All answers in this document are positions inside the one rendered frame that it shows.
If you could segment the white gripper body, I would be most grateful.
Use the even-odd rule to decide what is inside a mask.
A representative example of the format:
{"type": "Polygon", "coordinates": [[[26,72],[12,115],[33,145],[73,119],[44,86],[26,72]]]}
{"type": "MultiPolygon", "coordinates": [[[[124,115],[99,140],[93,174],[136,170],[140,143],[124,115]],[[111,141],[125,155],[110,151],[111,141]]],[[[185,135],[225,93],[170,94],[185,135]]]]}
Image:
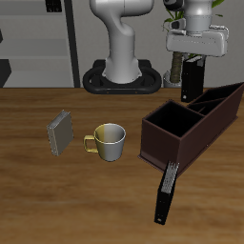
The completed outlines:
{"type": "Polygon", "coordinates": [[[189,36],[184,30],[170,30],[167,34],[168,51],[221,57],[227,53],[229,30],[224,26],[210,25],[201,36],[189,36]]]}

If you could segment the black standing book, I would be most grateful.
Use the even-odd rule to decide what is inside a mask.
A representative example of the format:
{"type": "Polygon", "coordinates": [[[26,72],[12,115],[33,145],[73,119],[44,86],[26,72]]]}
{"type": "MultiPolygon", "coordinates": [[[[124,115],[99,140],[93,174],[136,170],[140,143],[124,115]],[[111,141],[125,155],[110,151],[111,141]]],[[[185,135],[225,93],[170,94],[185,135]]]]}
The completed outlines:
{"type": "Polygon", "coordinates": [[[201,56],[189,58],[183,62],[181,74],[181,101],[191,102],[203,92],[205,65],[198,66],[201,56]]]}
{"type": "Polygon", "coordinates": [[[164,225],[172,204],[175,182],[179,164],[168,162],[165,172],[161,178],[155,205],[154,222],[164,225]]]}

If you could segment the dark brown desk caddy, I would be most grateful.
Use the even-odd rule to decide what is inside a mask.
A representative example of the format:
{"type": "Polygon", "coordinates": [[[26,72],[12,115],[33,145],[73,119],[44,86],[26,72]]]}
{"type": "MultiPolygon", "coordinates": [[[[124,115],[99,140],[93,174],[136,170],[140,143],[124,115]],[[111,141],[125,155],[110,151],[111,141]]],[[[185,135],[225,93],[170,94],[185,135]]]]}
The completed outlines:
{"type": "Polygon", "coordinates": [[[188,106],[167,101],[142,119],[139,158],[159,171],[185,172],[236,120],[244,82],[204,91],[188,106]]]}

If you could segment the grey book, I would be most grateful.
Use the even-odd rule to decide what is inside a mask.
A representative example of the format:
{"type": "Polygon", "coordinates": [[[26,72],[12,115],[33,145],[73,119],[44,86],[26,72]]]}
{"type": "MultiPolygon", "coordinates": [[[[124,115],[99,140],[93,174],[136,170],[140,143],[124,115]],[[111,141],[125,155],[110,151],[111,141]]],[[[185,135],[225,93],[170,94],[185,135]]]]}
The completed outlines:
{"type": "Polygon", "coordinates": [[[51,153],[60,155],[73,140],[71,113],[61,111],[47,126],[51,153]]]}

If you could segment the pot plant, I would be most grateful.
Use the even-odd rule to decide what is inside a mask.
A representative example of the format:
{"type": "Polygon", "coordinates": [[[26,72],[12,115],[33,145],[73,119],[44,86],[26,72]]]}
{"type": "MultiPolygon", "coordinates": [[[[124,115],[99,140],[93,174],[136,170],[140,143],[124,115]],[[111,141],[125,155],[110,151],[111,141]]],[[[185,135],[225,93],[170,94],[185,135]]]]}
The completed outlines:
{"type": "MultiPolygon", "coordinates": [[[[213,8],[219,6],[225,0],[163,0],[163,4],[170,14],[170,18],[164,21],[169,27],[163,27],[167,31],[185,31],[189,36],[201,36],[203,31],[208,31],[212,25],[213,8]]],[[[173,61],[170,71],[169,83],[176,86],[180,83],[182,61],[184,52],[172,51],[173,61]]]]}

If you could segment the white and yellow mug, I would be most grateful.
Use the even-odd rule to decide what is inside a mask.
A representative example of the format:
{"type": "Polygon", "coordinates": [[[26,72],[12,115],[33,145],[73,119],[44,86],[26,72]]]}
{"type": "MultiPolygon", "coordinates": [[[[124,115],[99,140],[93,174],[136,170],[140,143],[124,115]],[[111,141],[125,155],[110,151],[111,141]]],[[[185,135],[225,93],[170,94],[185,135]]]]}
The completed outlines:
{"type": "Polygon", "coordinates": [[[84,136],[84,149],[88,153],[98,153],[105,161],[113,162],[122,154],[125,137],[126,131],[120,125],[103,124],[94,130],[93,135],[84,136]],[[87,146],[88,140],[95,142],[95,149],[87,146]]]}

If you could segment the black binders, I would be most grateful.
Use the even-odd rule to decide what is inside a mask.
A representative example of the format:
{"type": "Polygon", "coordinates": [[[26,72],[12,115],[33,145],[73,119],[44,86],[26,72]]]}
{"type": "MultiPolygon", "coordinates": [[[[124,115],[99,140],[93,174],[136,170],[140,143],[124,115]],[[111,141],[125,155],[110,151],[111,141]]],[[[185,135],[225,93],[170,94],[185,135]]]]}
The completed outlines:
{"type": "Polygon", "coordinates": [[[61,12],[61,0],[45,0],[47,12],[61,12]]]}

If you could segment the grey shelf unit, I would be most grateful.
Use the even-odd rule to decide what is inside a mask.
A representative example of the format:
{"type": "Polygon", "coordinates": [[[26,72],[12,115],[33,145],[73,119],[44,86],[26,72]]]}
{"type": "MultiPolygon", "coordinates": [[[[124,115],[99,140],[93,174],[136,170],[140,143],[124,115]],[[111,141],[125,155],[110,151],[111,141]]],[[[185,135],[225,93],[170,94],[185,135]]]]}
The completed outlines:
{"type": "Polygon", "coordinates": [[[0,88],[78,88],[72,0],[0,0],[0,88]]]}

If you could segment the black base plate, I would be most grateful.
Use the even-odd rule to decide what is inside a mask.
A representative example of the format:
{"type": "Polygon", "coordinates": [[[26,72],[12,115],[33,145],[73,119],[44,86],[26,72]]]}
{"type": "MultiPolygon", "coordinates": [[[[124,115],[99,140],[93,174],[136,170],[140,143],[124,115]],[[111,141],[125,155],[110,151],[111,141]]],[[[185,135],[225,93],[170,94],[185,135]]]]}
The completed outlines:
{"type": "Polygon", "coordinates": [[[95,60],[92,68],[83,76],[83,86],[87,92],[94,94],[150,94],[161,88],[161,75],[152,68],[147,59],[138,60],[142,75],[128,84],[116,84],[102,75],[105,60],[95,60]]]}

